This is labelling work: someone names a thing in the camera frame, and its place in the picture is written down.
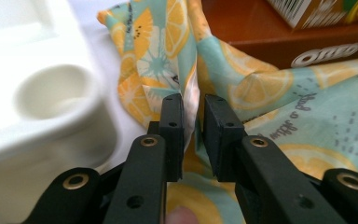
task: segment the white surface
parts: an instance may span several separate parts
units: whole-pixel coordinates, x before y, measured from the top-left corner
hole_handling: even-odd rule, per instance
[[[72,6],[80,28],[87,38],[93,58],[101,68],[103,80],[108,86],[109,108],[117,128],[117,149],[104,171],[122,163],[128,154],[132,141],[145,134],[139,125],[121,106],[117,96],[117,82],[120,70],[120,57],[105,26],[101,25],[96,16],[104,10],[126,0],[68,0]]]
[[[99,168],[100,170],[102,169],[102,172],[122,163],[126,159],[132,140],[144,134],[145,130],[121,107],[116,95],[120,59],[110,40],[107,29],[96,20],[96,14],[99,10],[114,6],[118,2],[123,1],[70,0],[69,3],[77,15],[77,23],[73,15],[68,13],[69,8],[66,2],[62,0],[0,0],[0,132],[2,133],[0,138],[7,133],[5,131],[8,129],[17,127],[17,131],[12,132],[14,134],[5,135],[5,141],[7,139],[10,141],[18,139],[16,134],[24,130],[18,124],[19,122],[23,123],[24,118],[29,120],[40,119],[41,122],[45,122],[43,128],[39,124],[34,126],[35,133],[38,133],[38,129],[43,131],[54,122],[62,125],[63,121],[68,121],[70,118],[76,118],[77,122],[86,120],[94,110],[99,115],[97,117],[105,118],[104,107],[100,103],[89,106],[84,105],[83,109],[77,108],[77,105],[79,105],[77,98],[84,97],[83,93],[79,93],[79,88],[82,89],[81,86],[85,84],[79,80],[77,80],[77,83],[69,81],[74,91],[74,94],[69,95],[68,100],[70,102],[66,101],[58,106],[46,104],[47,108],[51,109],[48,113],[44,110],[38,111],[33,105],[29,105],[29,92],[35,91],[35,88],[27,85],[36,83],[36,85],[39,85],[37,89],[44,86],[40,85],[40,77],[34,78],[34,80],[30,77],[37,76],[38,72],[43,68],[63,63],[77,64],[82,71],[84,69],[85,74],[88,72],[93,74],[93,79],[99,84],[100,91],[106,94],[108,110],[113,123],[115,123],[115,130],[111,130],[109,126],[106,126],[106,122],[100,121],[85,132],[81,132],[78,127],[71,126],[70,122],[66,122],[69,126],[65,126],[68,127],[65,130],[70,129],[72,132],[76,132],[73,139],[90,138],[94,140],[96,138],[98,140],[98,137],[101,138],[101,136],[94,134],[95,130],[107,128],[107,131],[112,135],[115,135],[115,131],[117,132],[117,141],[112,136],[112,139],[116,141],[115,151],[107,164]],[[85,44],[83,36],[86,37],[87,44]],[[79,85],[80,87],[74,88],[72,85]],[[60,133],[53,131],[53,128],[49,129],[51,136]],[[87,142],[76,143],[80,144],[80,146],[92,147]],[[3,164],[0,164],[1,220],[21,221],[20,219],[11,219],[13,214],[7,214],[7,211],[10,213],[10,210],[17,211],[16,209],[20,209],[21,214],[18,213],[16,218],[24,216],[24,210],[27,210],[28,208],[26,207],[34,201],[34,198],[27,197],[27,195],[35,196],[40,194],[46,184],[51,181],[45,177],[58,172],[57,164],[52,165],[47,162],[48,160],[45,160],[51,157],[50,153],[46,154],[47,149],[51,149],[54,152],[54,156],[58,155],[57,163],[62,164],[61,168],[78,166],[79,164],[87,164],[92,167],[104,156],[104,154],[101,154],[100,158],[85,157],[84,153],[86,155],[88,153],[85,148],[78,151],[80,157],[76,158],[75,161],[79,162],[71,163],[68,162],[68,159],[72,159],[74,154],[66,154],[67,152],[73,153],[71,152],[71,145],[68,145],[66,140],[62,141],[61,139],[55,141],[54,144],[45,145],[42,147],[43,151],[36,152],[31,150],[25,154],[25,157],[22,154],[16,157],[17,152],[0,151],[0,161],[10,158],[10,161],[4,161]],[[39,160],[35,161],[34,156],[38,156]],[[22,178],[29,176],[29,172],[40,172],[40,176],[35,178],[37,188],[31,188],[32,185],[27,185],[27,183],[21,181]]]

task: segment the round recessed cup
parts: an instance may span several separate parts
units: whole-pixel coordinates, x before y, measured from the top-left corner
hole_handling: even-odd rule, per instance
[[[89,94],[87,71],[74,65],[43,69],[25,80],[16,95],[22,117],[52,119],[71,111]]]

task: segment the lemon slice print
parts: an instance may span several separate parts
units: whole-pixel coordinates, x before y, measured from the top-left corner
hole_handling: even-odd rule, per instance
[[[249,75],[253,72],[272,72],[278,70],[276,67],[269,63],[263,63],[244,52],[235,49],[228,43],[220,42],[223,55],[225,56],[228,64],[237,72],[242,75]]]
[[[153,30],[153,16],[150,9],[145,11],[135,20],[132,26],[133,46],[136,59],[142,58],[150,46],[150,36]]]
[[[331,149],[295,144],[280,145],[280,149],[298,170],[318,179],[322,179],[324,172],[332,168],[357,170],[348,158]]]
[[[157,114],[153,113],[145,97],[142,83],[137,73],[126,78],[117,88],[121,103],[141,124],[147,127],[150,120],[155,119]]]
[[[229,86],[229,101],[237,109],[257,109],[278,101],[292,83],[293,73],[289,70],[251,74],[238,86]]]
[[[202,5],[200,0],[189,1],[188,17],[190,18],[193,34],[197,42],[211,36],[211,29],[202,12]]]
[[[137,73],[135,54],[133,51],[126,51],[121,58],[120,78],[118,79],[118,83],[122,83],[125,79],[135,73]]]
[[[123,23],[115,24],[110,30],[110,38],[115,43],[118,54],[123,55],[124,40],[126,38],[126,26]]]
[[[178,55],[185,45],[189,34],[186,1],[168,0],[165,33],[165,49],[167,57]]]
[[[349,77],[358,74],[356,67],[347,63],[319,65],[312,67],[321,89],[331,87]]]

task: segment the yellow lemon pattern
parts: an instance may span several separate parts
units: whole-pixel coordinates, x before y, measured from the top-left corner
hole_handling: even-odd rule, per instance
[[[165,49],[169,58],[176,57],[185,45],[190,32],[186,1],[167,1]]]
[[[273,72],[278,70],[275,66],[261,62],[223,41],[219,42],[228,64],[239,74],[248,75],[253,72]]]
[[[279,100],[290,89],[293,74],[290,70],[274,73],[251,74],[238,86],[230,86],[229,102],[242,110],[257,109]]]
[[[358,75],[358,60],[345,63],[332,63],[311,68],[321,89],[326,89],[350,77]]]
[[[214,37],[200,0],[131,0],[101,11],[98,20],[108,28],[122,59],[117,86],[120,102],[145,127],[150,120],[159,119],[162,98],[180,92],[184,105],[191,105],[185,114],[191,122],[186,126],[190,135],[194,126],[200,127],[194,120],[197,106],[202,113],[203,102],[199,100],[205,93],[226,98],[237,115],[262,111],[258,118],[244,121],[246,129],[260,129],[280,121],[283,108],[271,105],[283,98],[292,102],[299,98],[298,104],[302,105],[298,108],[307,108],[307,102],[301,102],[303,95],[293,96],[293,86],[316,94],[313,91],[358,75],[358,60],[312,66],[300,74],[306,76],[302,78],[296,77],[298,70],[278,71]],[[301,86],[299,80],[306,79],[317,88]],[[301,119],[297,113],[292,115]],[[200,129],[195,130],[183,163],[184,179],[168,186],[167,212],[182,205],[190,208],[200,223],[244,223],[234,186],[213,178],[204,145],[198,139]],[[333,167],[358,171],[356,158],[327,147],[310,142],[285,142],[280,147],[299,170],[317,178]]]
[[[300,171],[318,179],[332,168],[357,170],[349,159],[334,150],[313,145],[280,145],[280,149]]]
[[[150,45],[150,36],[153,30],[153,16],[147,8],[132,26],[133,45],[136,59],[142,58]]]

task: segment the cardboard box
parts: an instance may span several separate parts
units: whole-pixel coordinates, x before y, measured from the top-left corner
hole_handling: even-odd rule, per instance
[[[202,4],[216,37],[281,69],[358,58],[358,24],[293,31],[267,1]]]
[[[358,0],[268,0],[294,29],[358,22]]]

